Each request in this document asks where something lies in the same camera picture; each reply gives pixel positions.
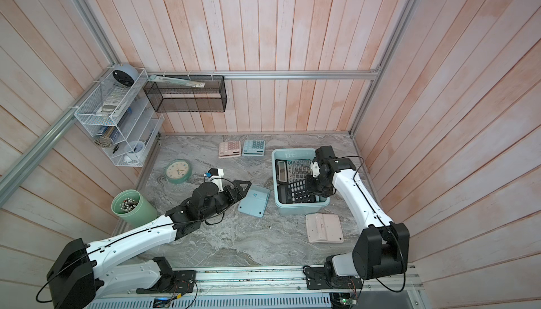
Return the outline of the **large black desk calculator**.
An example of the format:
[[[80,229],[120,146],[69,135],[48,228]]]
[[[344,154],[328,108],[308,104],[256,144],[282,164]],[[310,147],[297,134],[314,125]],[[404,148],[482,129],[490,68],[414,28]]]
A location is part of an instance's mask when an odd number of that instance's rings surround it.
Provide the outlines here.
[[[305,180],[312,174],[310,160],[276,160],[275,168],[277,182],[282,184]]]

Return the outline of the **mint green storage box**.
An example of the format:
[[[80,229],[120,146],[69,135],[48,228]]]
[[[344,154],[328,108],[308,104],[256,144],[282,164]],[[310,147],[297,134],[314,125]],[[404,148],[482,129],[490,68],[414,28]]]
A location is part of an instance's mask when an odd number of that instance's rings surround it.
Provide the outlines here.
[[[272,152],[274,200],[281,216],[309,215],[330,204],[307,191],[314,148],[282,148]]]

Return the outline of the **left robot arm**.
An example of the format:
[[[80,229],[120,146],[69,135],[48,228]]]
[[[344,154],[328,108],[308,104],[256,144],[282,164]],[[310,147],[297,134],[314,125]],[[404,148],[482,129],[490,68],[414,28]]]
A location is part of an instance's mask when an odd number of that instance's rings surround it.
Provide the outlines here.
[[[124,262],[199,230],[245,198],[252,186],[250,181],[234,180],[219,187],[220,181],[215,178],[200,184],[190,198],[138,228],[89,244],[82,239],[70,241],[46,275],[49,302],[55,308],[84,308],[97,297],[116,291],[169,289],[174,273],[163,258],[142,267]]]

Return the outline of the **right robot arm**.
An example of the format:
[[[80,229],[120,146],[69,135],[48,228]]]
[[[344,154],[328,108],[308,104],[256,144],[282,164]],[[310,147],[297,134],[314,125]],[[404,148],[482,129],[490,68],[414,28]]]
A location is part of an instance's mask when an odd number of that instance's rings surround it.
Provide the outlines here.
[[[342,196],[360,231],[352,252],[326,259],[328,282],[350,277],[379,280],[406,274],[409,230],[378,205],[362,182],[360,168],[349,156],[339,158],[330,145],[316,149],[306,183],[308,192],[317,196],[328,198],[335,193]]]

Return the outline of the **upturned light blue calculator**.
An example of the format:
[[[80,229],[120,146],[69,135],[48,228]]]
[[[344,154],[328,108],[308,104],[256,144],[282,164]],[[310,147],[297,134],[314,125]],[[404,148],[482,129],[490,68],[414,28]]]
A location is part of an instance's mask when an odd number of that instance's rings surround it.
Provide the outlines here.
[[[252,185],[247,195],[241,200],[238,210],[246,215],[262,218],[269,201],[271,191],[260,186]]]

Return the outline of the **upturned pink calculator right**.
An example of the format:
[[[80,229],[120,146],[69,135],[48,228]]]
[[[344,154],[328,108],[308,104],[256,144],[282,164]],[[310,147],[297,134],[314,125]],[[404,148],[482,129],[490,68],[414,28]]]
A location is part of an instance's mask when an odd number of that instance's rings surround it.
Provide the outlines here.
[[[342,226],[337,215],[314,213],[306,215],[309,243],[341,244],[344,242]]]

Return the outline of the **small pink calculator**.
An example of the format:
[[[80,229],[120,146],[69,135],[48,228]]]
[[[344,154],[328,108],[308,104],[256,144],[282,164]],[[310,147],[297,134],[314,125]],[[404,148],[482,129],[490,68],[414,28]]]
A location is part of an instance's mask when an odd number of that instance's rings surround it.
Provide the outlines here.
[[[241,141],[221,142],[218,147],[219,158],[237,158],[242,155]]]

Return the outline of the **small teal calculator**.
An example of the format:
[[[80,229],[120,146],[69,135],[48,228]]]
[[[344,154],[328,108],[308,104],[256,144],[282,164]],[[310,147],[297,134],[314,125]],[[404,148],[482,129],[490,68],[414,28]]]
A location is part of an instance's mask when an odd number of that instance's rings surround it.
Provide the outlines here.
[[[261,157],[264,156],[266,141],[246,140],[242,149],[242,156]]]

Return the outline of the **green round clock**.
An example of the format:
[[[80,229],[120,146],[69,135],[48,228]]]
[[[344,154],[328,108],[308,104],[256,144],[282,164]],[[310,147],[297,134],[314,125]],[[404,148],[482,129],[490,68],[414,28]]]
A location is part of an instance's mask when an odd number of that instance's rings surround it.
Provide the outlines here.
[[[166,181],[172,184],[183,184],[192,175],[192,165],[184,159],[170,162],[164,170]]]

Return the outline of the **green pen cup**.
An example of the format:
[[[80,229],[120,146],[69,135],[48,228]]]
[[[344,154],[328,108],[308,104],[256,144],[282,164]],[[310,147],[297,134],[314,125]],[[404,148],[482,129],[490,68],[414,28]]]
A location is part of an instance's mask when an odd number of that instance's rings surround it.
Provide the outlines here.
[[[134,189],[119,193],[111,203],[111,210],[131,227],[141,227],[159,217],[155,207]]]

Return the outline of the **white mug on shelf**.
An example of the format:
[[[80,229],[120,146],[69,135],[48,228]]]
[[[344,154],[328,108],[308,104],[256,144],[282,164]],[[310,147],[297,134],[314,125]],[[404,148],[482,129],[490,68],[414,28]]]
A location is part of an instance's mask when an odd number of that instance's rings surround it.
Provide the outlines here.
[[[123,161],[129,165],[136,165],[141,162],[142,155],[145,151],[145,143],[143,141],[131,141],[124,147]]]

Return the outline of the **black mesh basket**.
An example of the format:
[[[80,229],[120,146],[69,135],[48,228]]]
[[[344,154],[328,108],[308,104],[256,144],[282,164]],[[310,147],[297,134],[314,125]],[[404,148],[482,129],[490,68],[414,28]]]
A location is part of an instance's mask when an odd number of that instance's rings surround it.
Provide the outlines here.
[[[206,86],[199,89],[147,81],[144,92],[156,112],[225,112],[228,95],[222,76],[189,74],[167,77],[202,81]]]

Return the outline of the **ruler on basket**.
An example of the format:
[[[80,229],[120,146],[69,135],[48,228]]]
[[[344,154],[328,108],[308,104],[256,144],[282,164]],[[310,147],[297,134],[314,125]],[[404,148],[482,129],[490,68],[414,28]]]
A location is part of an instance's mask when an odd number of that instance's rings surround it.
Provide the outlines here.
[[[174,84],[178,86],[199,88],[199,89],[202,89],[206,86],[206,83],[202,81],[192,81],[188,79],[178,79],[178,78],[173,78],[173,77],[157,76],[157,75],[151,75],[148,81],[154,82],[154,83]]]

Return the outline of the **grey round alarm clock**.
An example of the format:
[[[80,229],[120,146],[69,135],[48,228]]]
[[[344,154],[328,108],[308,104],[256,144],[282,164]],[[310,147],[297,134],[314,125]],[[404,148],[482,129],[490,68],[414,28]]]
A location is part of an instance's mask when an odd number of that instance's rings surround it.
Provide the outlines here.
[[[118,64],[113,68],[114,79],[123,86],[132,87],[139,77],[136,68],[129,64]]]

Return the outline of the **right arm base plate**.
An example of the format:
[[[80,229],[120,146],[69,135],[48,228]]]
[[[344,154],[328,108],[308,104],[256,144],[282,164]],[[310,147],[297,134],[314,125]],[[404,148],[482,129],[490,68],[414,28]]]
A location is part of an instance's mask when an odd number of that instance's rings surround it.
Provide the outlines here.
[[[326,289],[351,289],[360,290],[363,287],[363,280],[356,277],[339,277],[324,267],[311,267],[305,265],[302,272],[306,278],[309,290]]]

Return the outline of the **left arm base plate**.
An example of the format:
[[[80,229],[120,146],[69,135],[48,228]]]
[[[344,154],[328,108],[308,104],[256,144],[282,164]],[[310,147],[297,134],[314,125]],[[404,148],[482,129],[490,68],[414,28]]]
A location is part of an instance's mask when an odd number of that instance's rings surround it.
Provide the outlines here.
[[[176,292],[184,296],[186,293],[192,293],[194,291],[196,276],[197,272],[195,270],[173,271],[160,276],[150,290],[157,293]]]

